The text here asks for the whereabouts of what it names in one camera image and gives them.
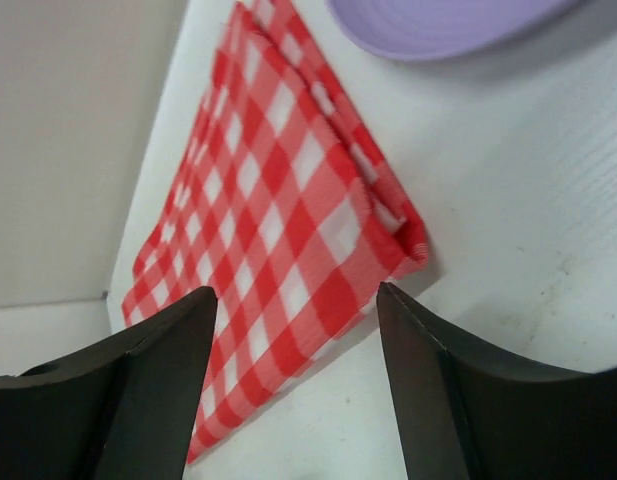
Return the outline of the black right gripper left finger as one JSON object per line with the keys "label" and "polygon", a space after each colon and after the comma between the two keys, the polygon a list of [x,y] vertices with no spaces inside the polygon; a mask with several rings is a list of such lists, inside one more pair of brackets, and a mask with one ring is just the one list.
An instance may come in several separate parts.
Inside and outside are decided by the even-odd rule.
{"label": "black right gripper left finger", "polygon": [[0,376],[0,479],[180,479],[215,329],[200,287],[18,376]]}

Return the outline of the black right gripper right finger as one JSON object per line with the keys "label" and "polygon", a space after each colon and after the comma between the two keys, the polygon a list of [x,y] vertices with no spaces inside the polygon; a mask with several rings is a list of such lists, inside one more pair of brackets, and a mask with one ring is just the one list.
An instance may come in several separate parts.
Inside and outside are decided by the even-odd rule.
{"label": "black right gripper right finger", "polygon": [[517,355],[391,283],[377,309],[409,478],[617,479],[617,367]]}

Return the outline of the red white checkered cloth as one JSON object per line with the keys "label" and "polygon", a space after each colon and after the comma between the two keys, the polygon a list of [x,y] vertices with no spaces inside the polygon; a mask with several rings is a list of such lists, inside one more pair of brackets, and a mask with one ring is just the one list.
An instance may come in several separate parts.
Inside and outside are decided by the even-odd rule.
{"label": "red white checkered cloth", "polygon": [[188,461],[427,258],[422,219],[292,3],[237,3],[121,305],[133,326],[198,287],[217,295]]}

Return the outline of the lilac plastic plate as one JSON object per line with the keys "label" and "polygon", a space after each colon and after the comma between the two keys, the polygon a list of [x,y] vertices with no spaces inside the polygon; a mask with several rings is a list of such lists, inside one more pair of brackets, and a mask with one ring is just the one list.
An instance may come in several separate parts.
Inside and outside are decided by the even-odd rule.
{"label": "lilac plastic plate", "polygon": [[575,1],[329,1],[345,36],[395,61],[437,61],[470,54],[556,19]]}

